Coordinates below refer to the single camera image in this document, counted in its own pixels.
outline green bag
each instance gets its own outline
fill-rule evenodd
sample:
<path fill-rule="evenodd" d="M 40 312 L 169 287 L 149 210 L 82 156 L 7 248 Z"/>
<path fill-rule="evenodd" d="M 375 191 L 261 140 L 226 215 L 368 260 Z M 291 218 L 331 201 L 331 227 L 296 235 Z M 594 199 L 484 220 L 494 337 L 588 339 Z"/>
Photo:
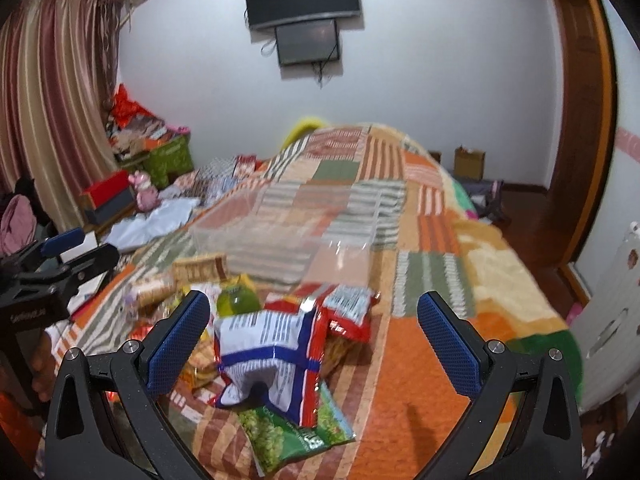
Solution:
<path fill-rule="evenodd" d="M 143 165 L 158 189 L 164 189 L 179 176 L 193 171 L 187 136 L 178 136 L 151 150 Z"/>
<path fill-rule="evenodd" d="M 264 406 L 244 410 L 238 415 L 251 441 L 260 476 L 276 471 L 287 462 L 308 458 L 355 440 L 353 430 L 324 382 L 320 385 L 316 428 L 299 428 Z"/>

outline pink cloth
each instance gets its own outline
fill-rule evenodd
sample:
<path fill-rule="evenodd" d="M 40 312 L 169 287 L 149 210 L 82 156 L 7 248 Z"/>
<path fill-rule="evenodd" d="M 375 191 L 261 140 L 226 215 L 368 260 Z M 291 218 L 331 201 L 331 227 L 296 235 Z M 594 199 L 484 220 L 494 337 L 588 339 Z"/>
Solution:
<path fill-rule="evenodd" d="M 16 253 L 33 241 L 35 233 L 36 217 L 29 199 L 23 195 L 14 196 L 0 220 L 0 254 Z"/>

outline yellow round object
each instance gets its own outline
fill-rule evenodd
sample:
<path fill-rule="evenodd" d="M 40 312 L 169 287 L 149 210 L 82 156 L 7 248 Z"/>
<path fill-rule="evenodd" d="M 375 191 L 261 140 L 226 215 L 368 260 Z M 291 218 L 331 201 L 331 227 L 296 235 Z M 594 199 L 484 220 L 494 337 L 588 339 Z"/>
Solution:
<path fill-rule="evenodd" d="M 304 137 L 306 134 L 309 134 L 312 131 L 317 130 L 318 128 L 324 128 L 326 126 L 328 125 L 322 119 L 319 119 L 317 117 L 303 117 L 290 131 L 280 150 L 284 150 L 290 144 L 293 144 L 298 139 Z"/>

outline human hand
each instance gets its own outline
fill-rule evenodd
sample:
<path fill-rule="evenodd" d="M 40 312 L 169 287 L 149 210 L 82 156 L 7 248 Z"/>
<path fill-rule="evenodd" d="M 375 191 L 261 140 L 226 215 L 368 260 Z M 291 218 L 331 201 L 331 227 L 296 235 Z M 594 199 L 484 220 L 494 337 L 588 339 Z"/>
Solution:
<path fill-rule="evenodd" d="M 42 332 L 38 346 L 31 356 L 33 383 L 31 387 L 38 394 L 41 402 L 51 400 L 53 386 L 56 382 L 56 360 L 51 354 L 49 334 Z"/>

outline wooden floor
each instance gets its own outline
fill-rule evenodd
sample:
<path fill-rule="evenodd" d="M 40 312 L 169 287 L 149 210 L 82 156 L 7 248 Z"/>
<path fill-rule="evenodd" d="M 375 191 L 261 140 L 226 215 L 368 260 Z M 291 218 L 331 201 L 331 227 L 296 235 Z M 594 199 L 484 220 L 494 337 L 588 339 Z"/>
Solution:
<path fill-rule="evenodd" d="M 554 222 L 546 196 L 539 192 L 503 191 L 502 210 L 509 220 L 496 226 L 516 251 L 551 306 L 566 318 L 576 298 L 558 273 L 562 249 L 572 236 Z"/>

